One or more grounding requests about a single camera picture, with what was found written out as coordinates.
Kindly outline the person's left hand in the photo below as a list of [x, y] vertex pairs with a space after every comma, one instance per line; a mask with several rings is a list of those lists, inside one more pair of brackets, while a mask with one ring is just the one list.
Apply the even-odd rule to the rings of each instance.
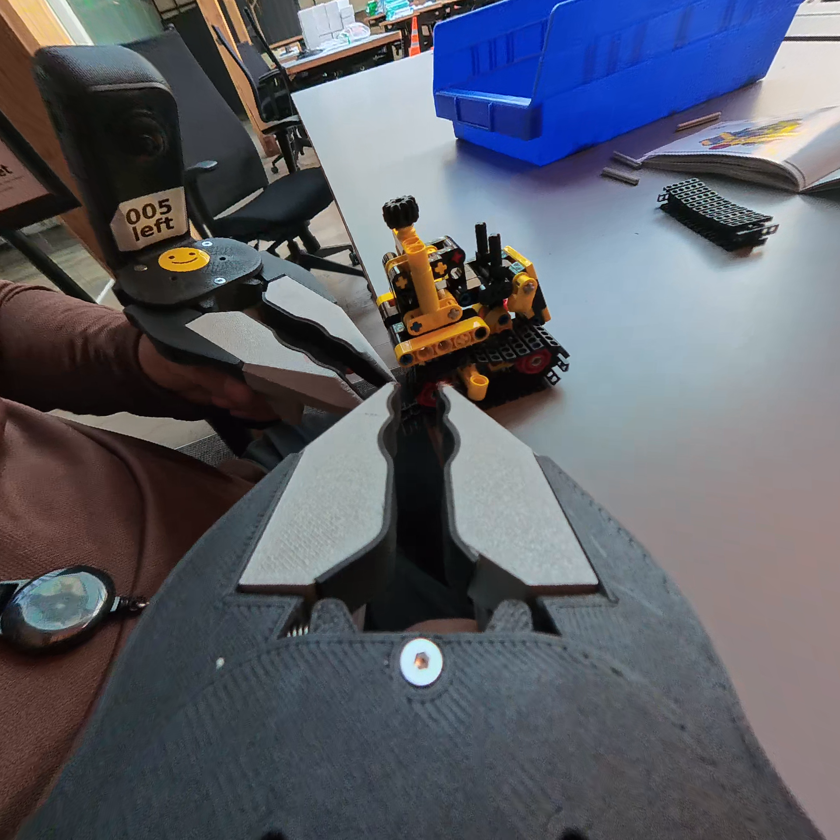
[[280, 415], [265, 397], [244, 381], [214, 367], [168, 360], [145, 335], [140, 336], [137, 358], [143, 374], [151, 382], [189, 403], [213, 406], [244, 421], [280, 420]]

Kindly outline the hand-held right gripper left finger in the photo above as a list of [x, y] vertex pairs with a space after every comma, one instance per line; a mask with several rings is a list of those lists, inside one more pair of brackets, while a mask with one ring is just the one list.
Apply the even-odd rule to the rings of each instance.
[[324, 600], [340, 602], [350, 626], [384, 589], [396, 541], [394, 457], [400, 389], [390, 383], [305, 447], [282, 488], [239, 526], [248, 534], [238, 577], [238, 609], [268, 622], [278, 601], [299, 599], [310, 616]]

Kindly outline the yellow lego vehicle model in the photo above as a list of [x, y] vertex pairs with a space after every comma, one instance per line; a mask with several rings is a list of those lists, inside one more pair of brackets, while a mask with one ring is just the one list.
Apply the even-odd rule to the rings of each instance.
[[487, 409], [559, 382], [570, 356], [547, 328], [550, 310], [529, 259], [484, 223], [472, 257], [449, 236], [423, 240], [411, 195], [387, 201], [382, 214], [395, 249], [383, 256], [388, 291], [376, 306], [409, 406], [434, 407], [440, 385]]

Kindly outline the lego instruction booklet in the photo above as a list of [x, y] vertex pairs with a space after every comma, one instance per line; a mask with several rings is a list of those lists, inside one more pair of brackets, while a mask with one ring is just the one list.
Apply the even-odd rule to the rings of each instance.
[[729, 121], [648, 152], [643, 166], [804, 194], [839, 187], [839, 107]]

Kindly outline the stack of white boxes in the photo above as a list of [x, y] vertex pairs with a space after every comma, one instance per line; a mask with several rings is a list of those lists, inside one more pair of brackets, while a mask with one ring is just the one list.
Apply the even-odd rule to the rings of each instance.
[[316, 2], [298, 11], [301, 27], [319, 37], [327, 37], [354, 23], [351, 1]]

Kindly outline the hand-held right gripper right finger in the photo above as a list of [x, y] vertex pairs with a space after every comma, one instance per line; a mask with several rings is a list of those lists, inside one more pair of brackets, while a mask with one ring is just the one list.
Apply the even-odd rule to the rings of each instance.
[[438, 387], [448, 536], [485, 621], [504, 601], [593, 595], [600, 581], [537, 456], [452, 385]]

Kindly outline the black lego track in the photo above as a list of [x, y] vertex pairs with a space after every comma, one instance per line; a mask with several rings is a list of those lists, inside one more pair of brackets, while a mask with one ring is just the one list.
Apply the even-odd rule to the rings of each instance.
[[779, 227], [771, 215], [735, 204], [697, 178], [665, 186], [657, 202], [665, 214], [731, 253], [764, 245]]

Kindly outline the blue storage bin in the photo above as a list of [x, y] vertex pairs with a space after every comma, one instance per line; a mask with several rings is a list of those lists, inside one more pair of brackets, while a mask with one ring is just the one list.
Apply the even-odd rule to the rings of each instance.
[[797, 1], [509, 1], [434, 31], [434, 104], [455, 136], [534, 165], [767, 73]]

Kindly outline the brown sign board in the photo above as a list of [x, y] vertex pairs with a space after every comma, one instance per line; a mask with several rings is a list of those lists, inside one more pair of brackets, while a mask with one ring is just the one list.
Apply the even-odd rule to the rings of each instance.
[[75, 194], [1, 114], [1, 230], [20, 230], [81, 206]]

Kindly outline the wooden table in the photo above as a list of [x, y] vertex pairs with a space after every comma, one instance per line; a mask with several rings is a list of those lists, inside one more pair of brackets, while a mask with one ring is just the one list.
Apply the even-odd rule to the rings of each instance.
[[402, 42], [402, 36], [399, 31], [388, 31], [376, 35], [371, 35], [355, 41], [349, 45], [342, 45], [335, 49], [323, 49], [317, 53], [298, 57], [294, 60], [277, 60], [281, 68], [287, 73], [289, 78], [301, 74], [304, 71], [314, 70], [316, 68], [334, 65], [337, 62], [355, 58], [357, 56], [366, 56], [378, 49], [385, 47], [392, 47]]

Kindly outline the person's left forearm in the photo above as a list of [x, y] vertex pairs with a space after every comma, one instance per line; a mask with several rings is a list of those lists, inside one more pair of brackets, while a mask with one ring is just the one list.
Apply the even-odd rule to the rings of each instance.
[[204, 419], [143, 372], [141, 338], [118, 311], [2, 280], [2, 397], [42, 412]]

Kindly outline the person's brown sweater torso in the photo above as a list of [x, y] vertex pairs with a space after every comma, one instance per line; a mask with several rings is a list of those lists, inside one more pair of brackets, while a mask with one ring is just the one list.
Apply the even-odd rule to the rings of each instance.
[[[182, 556], [265, 474], [2, 400], [2, 579], [74, 564], [123, 595], [153, 595]], [[62, 655], [2, 643], [2, 838], [42, 797], [96, 704], [132, 622], [116, 619]]]

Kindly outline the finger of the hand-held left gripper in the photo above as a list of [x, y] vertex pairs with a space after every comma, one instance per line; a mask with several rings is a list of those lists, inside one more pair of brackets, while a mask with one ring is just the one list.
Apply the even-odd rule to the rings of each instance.
[[299, 424], [306, 407], [345, 414], [363, 401], [339, 373], [287, 346], [243, 312], [204, 314], [187, 328], [241, 360], [245, 382], [287, 424]]
[[347, 313], [288, 276], [267, 283], [262, 295], [263, 322], [278, 337], [336, 371], [352, 372], [374, 386], [394, 375]]

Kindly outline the black office chair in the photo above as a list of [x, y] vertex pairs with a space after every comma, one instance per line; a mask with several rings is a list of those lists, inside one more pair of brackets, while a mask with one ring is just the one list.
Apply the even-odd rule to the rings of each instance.
[[262, 130], [263, 135], [272, 134], [280, 147], [280, 156], [271, 164], [272, 172], [278, 173], [280, 159], [286, 163], [289, 173], [297, 172], [299, 156], [312, 144], [291, 99], [285, 70], [280, 65], [270, 69], [252, 44], [242, 42], [234, 48], [218, 26], [213, 25], [213, 31], [218, 44], [226, 49], [248, 81], [259, 116], [268, 124]]
[[132, 42], [173, 91], [185, 164], [185, 195], [193, 224], [204, 234], [245, 244], [264, 240], [277, 256], [286, 244], [289, 259], [305, 269], [351, 276], [363, 270], [325, 259], [351, 245], [323, 248], [309, 224], [333, 203], [326, 176], [308, 168], [268, 181], [260, 154], [244, 125], [199, 66], [180, 35], [170, 29]]

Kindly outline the black badge reel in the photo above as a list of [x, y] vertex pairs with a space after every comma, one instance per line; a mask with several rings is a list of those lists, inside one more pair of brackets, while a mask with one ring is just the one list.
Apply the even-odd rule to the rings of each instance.
[[120, 595], [104, 570], [77, 564], [1, 582], [1, 638], [30, 655], [52, 655], [84, 643], [109, 619], [135, 616], [149, 604]]

